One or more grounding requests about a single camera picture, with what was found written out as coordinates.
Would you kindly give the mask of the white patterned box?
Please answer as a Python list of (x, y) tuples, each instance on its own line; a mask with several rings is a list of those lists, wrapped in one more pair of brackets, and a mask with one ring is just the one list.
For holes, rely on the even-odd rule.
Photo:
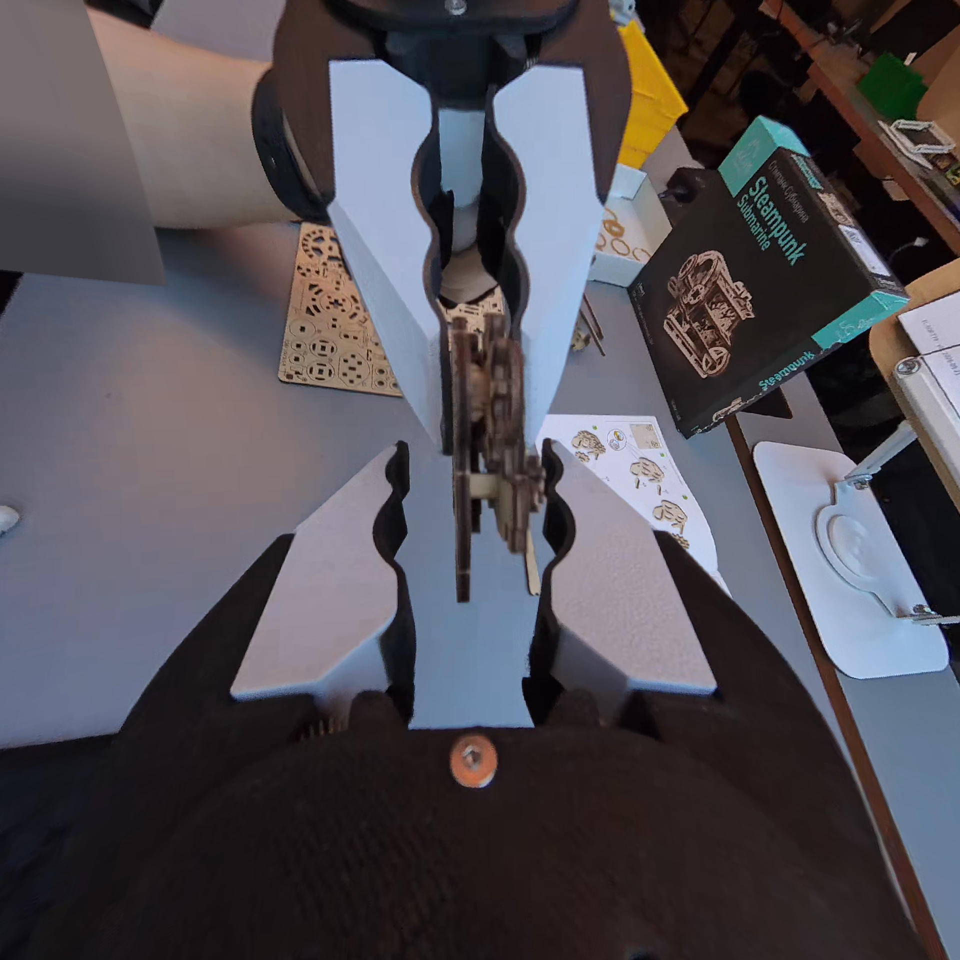
[(587, 279), (629, 287), (670, 230), (666, 210), (648, 174), (618, 163)]

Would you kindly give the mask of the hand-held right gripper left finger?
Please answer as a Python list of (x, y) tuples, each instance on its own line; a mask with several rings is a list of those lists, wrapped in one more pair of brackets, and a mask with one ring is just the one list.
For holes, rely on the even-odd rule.
[(235, 701), (311, 698), (338, 727), (354, 698), (390, 694), (409, 722), (416, 627), (397, 555), (409, 447), (388, 445), (295, 530), (233, 680)]

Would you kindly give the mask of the person's left forearm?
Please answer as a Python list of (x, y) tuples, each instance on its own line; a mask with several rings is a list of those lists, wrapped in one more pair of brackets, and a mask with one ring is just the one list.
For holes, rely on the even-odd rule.
[(88, 8), (160, 229), (293, 222), (258, 155), (252, 106), (268, 64), (217, 54)]

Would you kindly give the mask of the wooden gear assembly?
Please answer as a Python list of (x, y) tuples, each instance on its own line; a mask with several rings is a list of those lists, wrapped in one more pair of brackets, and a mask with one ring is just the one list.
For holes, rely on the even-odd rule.
[(477, 333), (455, 318), (448, 341), (455, 591), (459, 603), (468, 603), (483, 504), (493, 510), (510, 554), (523, 555), (530, 518), (545, 499), (546, 474), (525, 437), (522, 346), (509, 319), (486, 314)]

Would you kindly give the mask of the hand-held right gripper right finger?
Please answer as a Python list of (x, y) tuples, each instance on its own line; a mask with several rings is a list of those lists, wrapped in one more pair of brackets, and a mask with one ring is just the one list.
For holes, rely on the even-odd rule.
[(534, 726), (585, 690), (618, 724), (641, 693), (705, 699), (717, 690), (649, 522), (557, 439), (542, 445), (541, 577), (524, 700)]

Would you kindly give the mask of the white moulded tray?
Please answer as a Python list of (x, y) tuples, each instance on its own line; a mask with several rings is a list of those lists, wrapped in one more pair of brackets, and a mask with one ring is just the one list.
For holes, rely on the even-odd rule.
[(939, 673), (950, 664), (927, 603), (882, 508), (854, 462), (771, 440), (752, 459), (822, 647), (847, 677)]

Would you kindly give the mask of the assembly instruction booklet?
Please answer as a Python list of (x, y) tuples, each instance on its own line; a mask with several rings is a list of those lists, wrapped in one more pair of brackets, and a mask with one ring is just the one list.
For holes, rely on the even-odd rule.
[(683, 618), (661, 546), (674, 541), (726, 593), (707, 517), (654, 417), (548, 414), (536, 436), (547, 473), (543, 535), (555, 557), (541, 602), (573, 630)]

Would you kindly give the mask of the printed task sheet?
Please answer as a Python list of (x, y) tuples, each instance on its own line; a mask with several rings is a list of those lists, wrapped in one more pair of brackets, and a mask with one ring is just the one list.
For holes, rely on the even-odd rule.
[(958, 435), (959, 293), (907, 310), (898, 322), (913, 352), (896, 367), (897, 385), (931, 434)]

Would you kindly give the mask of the punched wooden parts sheet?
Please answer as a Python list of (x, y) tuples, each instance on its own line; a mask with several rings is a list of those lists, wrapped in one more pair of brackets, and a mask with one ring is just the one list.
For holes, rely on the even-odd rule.
[(337, 236), (318, 223), (299, 225), (278, 379), (288, 385), (402, 396)]

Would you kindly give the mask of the yellow box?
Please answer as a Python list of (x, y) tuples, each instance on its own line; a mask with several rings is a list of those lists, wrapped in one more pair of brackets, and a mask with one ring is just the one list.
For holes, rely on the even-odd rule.
[(642, 168), (689, 108), (639, 22), (618, 29), (630, 70), (630, 111), (617, 163)]

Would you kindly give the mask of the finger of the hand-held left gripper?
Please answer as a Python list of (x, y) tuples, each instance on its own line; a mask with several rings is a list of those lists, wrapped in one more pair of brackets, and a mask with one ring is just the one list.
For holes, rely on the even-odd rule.
[(495, 94), (493, 119), (524, 188), (512, 242), (528, 281), (519, 329), (532, 444), (567, 364), (602, 213), (582, 70), (532, 67)]
[(378, 59), (332, 61), (329, 90), (329, 218), (403, 397), (441, 450), (446, 323), (428, 292), (437, 235), (414, 177), (433, 133), (432, 103)]

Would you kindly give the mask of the light wooden board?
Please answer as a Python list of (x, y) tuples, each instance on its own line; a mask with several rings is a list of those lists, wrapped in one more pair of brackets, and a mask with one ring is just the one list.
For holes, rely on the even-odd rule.
[[(917, 280), (908, 283), (906, 293), (909, 302), (906, 310), (925, 306), (947, 295), (958, 292), (959, 259), (953, 259), (942, 267), (932, 270)], [(906, 360), (915, 358), (913, 342), (899, 320), (899, 315), (885, 318), (869, 333), (869, 349), (873, 363), (879, 370), (894, 400), (917, 436), (919, 445), (926, 454), (942, 486), (955, 507), (959, 507), (959, 461), (958, 432), (948, 430), (946, 414), (923, 412), (913, 397), (905, 392), (904, 383), (918, 378), (919, 374), (899, 374), (898, 367)]]

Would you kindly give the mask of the black model kit box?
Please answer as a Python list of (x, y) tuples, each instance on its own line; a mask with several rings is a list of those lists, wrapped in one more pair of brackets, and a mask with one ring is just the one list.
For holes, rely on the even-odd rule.
[(628, 296), (684, 438), (713, 430), (909, 301), (796, 133), (764, 116)]

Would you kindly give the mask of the partly built wooden model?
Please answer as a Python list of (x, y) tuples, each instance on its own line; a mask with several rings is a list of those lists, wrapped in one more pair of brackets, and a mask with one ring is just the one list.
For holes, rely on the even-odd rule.
[(603, 328), (587, 294), (583, 293), (570, 341), (570, 351), (579, 353), (589, 345), (594, 345), (601, 356), (605, 357), (607, 355), (604, 347)]

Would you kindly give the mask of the brown wooden workbench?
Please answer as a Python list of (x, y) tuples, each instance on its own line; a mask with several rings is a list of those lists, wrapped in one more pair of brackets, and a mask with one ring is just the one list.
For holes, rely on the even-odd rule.
[(762, 2), (760, 10), (784, 27), (810, 57), (810, 86), (822, 93), (858, 137), (857, 154), (870, 174), (896, 183), (953, 257), (958, 258), (958, 188), (937, 168), (925, 166), (905, 153), (890, 136), (881, 114), (858, 89), (868, 64), (858, 57), (857, 49), (849, 43), (829, 42), (786, 2)]

